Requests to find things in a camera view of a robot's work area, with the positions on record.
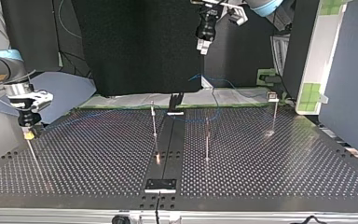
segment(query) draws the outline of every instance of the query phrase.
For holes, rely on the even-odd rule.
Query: blue cable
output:
[[[214,96],[214,89],[212,90],[212,96],[214,98],[214,101],[216,102],[216,110],[214,112],[213,117],[211,119],[208,119],[208,121],[218,119],[221,114],[219,102],[217,102],[216,96]],[[172,119],[180,120],[184,123],[205,123],[206,122],[206,119],[179,119],[177,117],[171,117],[171,116],[169,116],[169,117]]]
[[[80,119],[74,119],[74,120],[71,120],[71,121],[66,122],[66,123],[61,123],[61,124],[53,125],[53,126],[49,125],[48,127],[44,128],[43,130],[48,130],[48,129],[52,129],[52,128],[58,128],[58,127],[61,127],[61,126],[67,126],[67,125],[73,124],[75,122],[78,122],[78,121],[80,121],[82,119],[89,119],[89,118],[93,118],[93,117],[98,117],[98,116],[101,116],[101,115],[105,115],[105,114],[112,113],[112,112],[117,112],[117,111],[133,110],[135,108],[144,107],[144,106],[148,106],[148,105],[137,105],[137,106],[132,106],[132,107],[124,107],[124,108],[119,108],[119,109],[107,110],[107,111],[104,111],[102,113],[87,115],[87,116],[85,116],[83,118],[80,118]]]
[[[245,94],[242,94],[242,93],[240,93],[240,91],[238,90],[238,88],[236,88],[236,87],[234,86],[234,84],[232,84],[232,82],[230,82],[230,81],[228,81],[227,79],[224,79],[224,78],[206,77],[206,76],[197,74],[197,75],[191,77],[188,81],[194,80],[194,79],[199,78],[199,77],[205,77],[205,79],[207,79],[208,81],[225,81],[225,82],[228,83],[228,84],[231,86],[231,88],[234,89],[239,95],[244,96],[244,97],[247,97],[247,98],[255,98],[255,97],[257,97],[257,96],[262,96],[262,95],[264,95],[264,93],[260,93],[260,94],[256,94],[256,95],[245,95]]]
[[[191,77],[188,81],[192,81],[196,78],[200,78],[200,77],[205,77],[205,79],[207,79],[208,81],[225,81],[227,82],[235,91],[237,91],[240,95],[242,95],[237,88],[235,88],[235,86],[228,80],[226,79],[223,79],[223,78],[212,78],[212,77],[206,77],[206,76],[202,76],[200,74],[197,74],[193,77]],[[257,95],[254,95],[254,96],[245,96],[245,97],[248,97],[248,98],[252,98],[252,97],[256,97],[256,96],[259,96],[259,95],[263,95],[263,94],[257,94]],[[215,120],[215,119],[218,119],[221,115],[221,108],[220,108],[220,105],[219,105],[219,102],[217,101],[216,99],[216,96],[214,95],[214,89],[212,90],[212,97],[214,98],[214,101],[216,102],[216,110],[214,112],[214,115],[212,118],[209,119],[209,121],[212,121],[212,120]],[[102,112],[102,113],[98,113],[98,114],[91,114],[91,115],[87,115],[83,118],[80,118],[80,119],[74,119],[72,121],[69,121],[69,122],[66,122],[66,123],[61,123],[61,124],[58,124],[58,125],[49,125],[47,128],[45,128],[44,130],[48,130],[48,129],[52,129],[52,128],[57,128],[57,127],[61,127],[61,126],[67,126],[67,125],[70,125],[70,124],[73,124],[75,122],[78,122],[82,119],[89,119],[89,118],[93,118],[93,117],[98,117],[98,116],[101,116],[101,115],[105,115],[105,114],[108,114],[108,113],[112,113],[112,112],[117,112],[117,111],[122,111],[122,110],[133,110],[135,108],[139,108],[139,107],[144,107],[144,106],[148,106],[148,105],[137,105],[137,106],[132,106],[132,107],[124,107],[124,108],[120,108],[120,109],[112,109],[112,110],[107,110],[105,112]],[[206,122],[206,119],[179,119],[175,116],[169,116],[170,118],[172,119],[176,119],[176,120],[181,120],[185,123],[205,123]]]

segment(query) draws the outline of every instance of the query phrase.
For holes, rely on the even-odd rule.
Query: black wall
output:
[[[290,35],[283,82],[293,98],[297,98],[304,74],[320,0],[296,1],[295,18]]]
[[[237,87],[253,87],[257,70],[273,68],[270,38],[274,26],[245,6],[248,21],[243,26],[232,24],[228,16],[216,26],[216,39],[205,57],[205,76],[225,78]],[[214,82],[216,87],[229,87]]]

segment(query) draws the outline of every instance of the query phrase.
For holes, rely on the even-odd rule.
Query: metal bracket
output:
[[[176,193],[175,179],[148,179],[145,193]]]
[[[322,104],[325,104],[327,105],[328,104],[328,97],[323,95],[323,94],[320,94],[319,96],[319,102],[322,103]]]

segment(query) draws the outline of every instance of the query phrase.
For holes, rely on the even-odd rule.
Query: green tape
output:
[[[263,107],[271,105],[271,103],[249,103],[249,104],[231,104],[231,105],[220,105],[219,107]],[[156,105],[158,109],[167,109],[167,106]],[[178,108],[211,108],[217,107],[216,104],[213,105],[179,105]],[[78,107],[78,109],[133,109],[133,110],[142,110],[149,109],[150,106],[114,106],[114,105],[85,105]]]
[[[343,4],[345,4],[345,0],[322,0],[319,15],[338,15]]]
[[[319,90],[321,84],[319,83],[304,83],[301,92],[300,102],[298,103],[299,111],[313,112],[319,102]]]

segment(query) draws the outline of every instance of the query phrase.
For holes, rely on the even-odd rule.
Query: metal cylinder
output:
[[[33,91],[32,85],[29,82],[5,85],[4,88],[7,96],[9,97],[24,95]]]

